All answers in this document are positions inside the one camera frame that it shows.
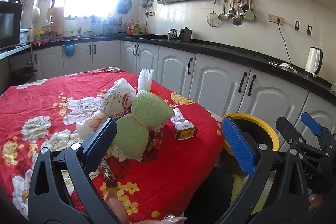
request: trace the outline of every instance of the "wall socket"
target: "wall socket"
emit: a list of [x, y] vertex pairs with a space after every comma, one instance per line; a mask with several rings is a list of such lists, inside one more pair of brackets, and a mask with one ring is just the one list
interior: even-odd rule
[[282, 17], [278, 17], [278, 16], [270, 15], [270, 14], [267, 15], [267, 21], [269, 21], [269, 22], [278, 23], [278, 18], [280, 18], [280, 23], [279, 24], [282, 25]]

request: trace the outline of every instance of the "white cabinet door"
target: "white cabinet door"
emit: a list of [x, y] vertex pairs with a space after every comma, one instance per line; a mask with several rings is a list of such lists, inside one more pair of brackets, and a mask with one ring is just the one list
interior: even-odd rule
[[126, 72], [137, 73], [137, 56], [135, 54], [137, 44], [130, 41], [121, 42], [120, 68]]
[[120, 68], [120, 41], [93, 43], [93, 69]]
[[[327, 127], [332, 134], [336, 132], [336, 106], [322, 99], [321, 97], [309, 92], [306, 103], [304, 104], [303, 112], [307, 112], [318, 123]], [[301, 118], [297, 120], [295, 128], [305, 138], [306, 143], [320, 149], [317, 137], [301, 122]], [[280, 151], [286, 152], [289, 149], [288, 143], [284, 143]]]
[[238, 112], [250, 70], [246, 66], [197, 54], [189, 97], [220, 117]]
[[92, 43], [79, 43], [73, 56], [66, 56], [63, 49], [64, 70], [66, 75], [93, 70]]
[[[298, 85], [251, 69], [239, 112], [260, 118], [276, 131], [275, 123], [279, 117], [284, 116], [291, 124], [295, 124], [307, 95], [308, 91]], [[277, 133], [281, 147], [285, 140]]]
[[62, 46], [34, 51], [33, 56], [37, 80], [64, 75]]
[[143, 69], [153, 69], [153, 80], [156, 81], [158, 73], [159, 46], [147, 43], [138, 43], [135, 54], [137, 55], [137, 75], [139, 75]]
[[157, 82], [167, 89], [189, 97], [195, 56], [189, 52], [160, 47]]

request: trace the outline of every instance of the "microwave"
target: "microwave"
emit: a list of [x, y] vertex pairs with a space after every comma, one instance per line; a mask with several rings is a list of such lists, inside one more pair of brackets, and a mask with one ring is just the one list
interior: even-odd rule
[[0, 1], [0, 49], [20, 42], [22, 4]]

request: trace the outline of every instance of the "black countertop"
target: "black countertop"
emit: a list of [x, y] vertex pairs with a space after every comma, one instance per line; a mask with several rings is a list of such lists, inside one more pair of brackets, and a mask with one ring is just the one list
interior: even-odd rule
[[200, 41], [193, 39], [192, 42], [182, 41], [168, 41], [166, 36], [163, 35], [144, 35], [144, 36], [127, 36], [127, 37], [108, 37], [108, 36], [95, 36], [89, 38], [75, 37], [73, 39], [65, 39], [63, 42], [55, 42], [47, 45], [33, 47], [33, 50], [40, 50], [47, 47], [55, 47], [61, 45], [71, 45], [75, 43], [88, 43], [99, 41], [115, 41], [124, 40], [140, 43], [149, 43], [153, 45], [174, 48], [181, 51], [205, 54], [228, 61], [232, 61], [241, 65], [245, 65], [257, 70], [264, 71], [271, 75], [280, 77], [289, 82], [292, 82], [298, 86], [301, 86], [316, 95], [324, 98], [330, 103], [336, 106], [336, 95], [330, 91], [331, 84], [322, 78], [313, 78], [304, 73], [304, 70], [299, 67], [295, 67], [298, 70], [298, 74], [292, 71], [283, 70], [279, 67], [270, 65], [268, 61], [273, 61], [278, 64], [282, 64], [282, 60], [277, 58], [250, 51], [244, 48], [234, 47], [230, 45], [214, 43], [209, 41]]

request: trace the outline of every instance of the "white kettle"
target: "white kettle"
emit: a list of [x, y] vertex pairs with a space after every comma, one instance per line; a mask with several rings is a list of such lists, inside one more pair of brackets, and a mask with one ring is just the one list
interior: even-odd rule
[[321, 70], [322, 59], [323, 52], [320, 48], [310, 48], [305, 71], [316, 78]]

